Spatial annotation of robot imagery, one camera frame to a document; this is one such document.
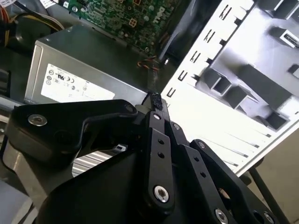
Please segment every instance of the dell logo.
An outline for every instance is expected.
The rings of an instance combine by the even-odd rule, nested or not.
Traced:
[[[154,23],[159,23],[161,17],[163,16],[163,13],[165,12],[164,7],[160,7],[159,12],[157,13],[157,16],[154,19]]]

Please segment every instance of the wire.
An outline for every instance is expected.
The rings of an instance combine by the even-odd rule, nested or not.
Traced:
[[[146,68],[146,69],[149,69],[149,70],[159,71],[159,68],[156,68],[154,66],[150,67],[150,66],[144,64],[146,62],[154,62],[156,57],[157,56],[153,56],[153,57],[147,58],[145,60],[142,60],[140,62],[137,62],[137,66],[141,67],[141,68],[143,67],[143,68]]]
[[[2,8],[0,9],[0,15],[1,15],[1,20],[4,22],[4,15],[3,15],[3,12],[2,12]]]
[[[4,7],[1,7],[1,15],[3,18],[3,21],[5,23],[9,23],[9,15],[8,12],[6,11],[6,9]],[[6,47],[8,44],[8,39],[9,39],[9,30],[6,30],[4,33],[4,46]]]
[[[41,15],[39,13],[36,13],[30,9],[28,9],[26,6],[22,5],[20,2],[16,1],[14,2],[14,5],[17,6],[18,8],[22,9],[23,11],[25,11],[26,13],[28,13],[29,15],[32,15],[42,21],[45,21],[46,23],[51,24],[52,26],[57,26],[58,30],[64,29],[64,27],[62,26],[62,24],[60,22],[58,22],[56,19],[52,18],[49,19],[47,15]]]
[[[64,26],[63,26],[57,19],[55,19],[55,18],[53,18],[53,17],[51,17],[51,16],[49,16],[49,15],[43,15],[43,14],[40,14],[40,13],[39,13],[39,15],[41,15],[42,17],[44,17],[44,18],[46,18],[46,19],[48,19],[48,20],[53,21],[53,22],[56,23],[61,29],[65,29]]]
[[[4,7],[1,7],[1,10],[4,12],[4,17],[6,17],[6,22],[8,22],[9,21],[8,12],[6,11],[6,9]]]
[[[38,18],[36,18],[35,16],[32,16],[32,15],[26,15],[24,16],[25,18],[28,18],[28,19],[32,19],[32,20],[36,20],[36,21],[39,21],[39,22],[42,22],[43,24],[46,24],[47,26],[51,27],[53,30],[55,31],[59,31],[59,29],[55,28],[54,26],[52,26],[51,24],[43,21],[43,20],[40,20]]]
[[[41,23],[47,25],[48,27],[52,28],[52,29],[55,30],[55,31],[59,31],[60,29],[62,29],[62,28],[60,28],[60,25],[59,25],[59,24],[57,24],[57,25],[59,26],[59,29],[58,29],[57,27],[54,27],[53,24],[50,24],[49,22],[44,21],[44,20],[41,20],[41,19],[39,19],[39,18],[36,18],[34,15],[31,15],[31,14],[28,14],[28,13],[21,13],[21,14],[19,14],[19,15],[15,15],[13,18],[11,18],[11,19],[9,20],[9,23],[13,23],[13,22],[15,22],[16,19],[18,19],[18,18],[20,18],[20,17],[24,17],[24,18],[28,18],[28,19],[31,19],[31,20],[39,21],[39,22],[41,22]],[[8,45],[9,32],[10,32],[9,30],[7,30],[7,31],[5,32],[5,39],[4,39],[4,46],[5,46],[5,47]]]

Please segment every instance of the yellow wire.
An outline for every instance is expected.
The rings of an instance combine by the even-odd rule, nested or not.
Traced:
[[[8,15],[8,12],[6,11],[6,9],[5,9],[4,7],[2,7],[2,8],[3,8],[3,10],[4,10],[5,14],[6,14],[6,17],[8,18],[8,21],[9,21],[9,15]]]
[[[9,20],[9,22],[10,22],[10,23],[14,22],[14,20],[16,19],[16,17],[17,17],[17,15],[14,16],[13,18],[11,18],[11,19]],[[45,22],[45,21],[42,21],[42,20],[40,20],[40,19],[38,19],[38,18],[36,18],[36,17],[34,17],[34,16],[32,16],[32,15],[26,15],[26,16],[24,16],[24,17],[25,17],[25,18],[28,18],[28,19],[31,19],[31,20],[39,21],[39,22],[41,22],[41,23],[43,23],[43,24],[46,24],[47,26],[51,27],[51,28],[54,29],[55,31],[59,31],[57,28],[55,28],[55,27],[52,26],[51,24],[49,24],[49,23],[47,23],[47,22]],[[4,46],[5,46],[5,47],[8,45],[8,40],[9,40],[9,30],[5,32],[5,39],[4,39]]]
[[[55,28],[54,26],[52,26],[51,24],[45,22],[45,21],[42,21],[32,15],[26,15],[24,16],[25,18],[28,18],[28,19],[32,19],[32,20],[36,20],[36,21],[39,21],[39,22],[42,22],[43,24],[46,24],[47,26],[51,27],[52,29],[56,30],[56,31],[59,31],[57,28]]]

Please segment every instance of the green circuit board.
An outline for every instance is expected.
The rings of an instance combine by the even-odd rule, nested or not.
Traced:
[[[104,31],[154,55],[179,0],[68,0],[63,6]]]

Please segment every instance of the warning label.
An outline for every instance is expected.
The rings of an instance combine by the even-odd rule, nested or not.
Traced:
[[[52,64],[48,64],[41,94],[60,103],[110,100],[115,96],[113,92]]]

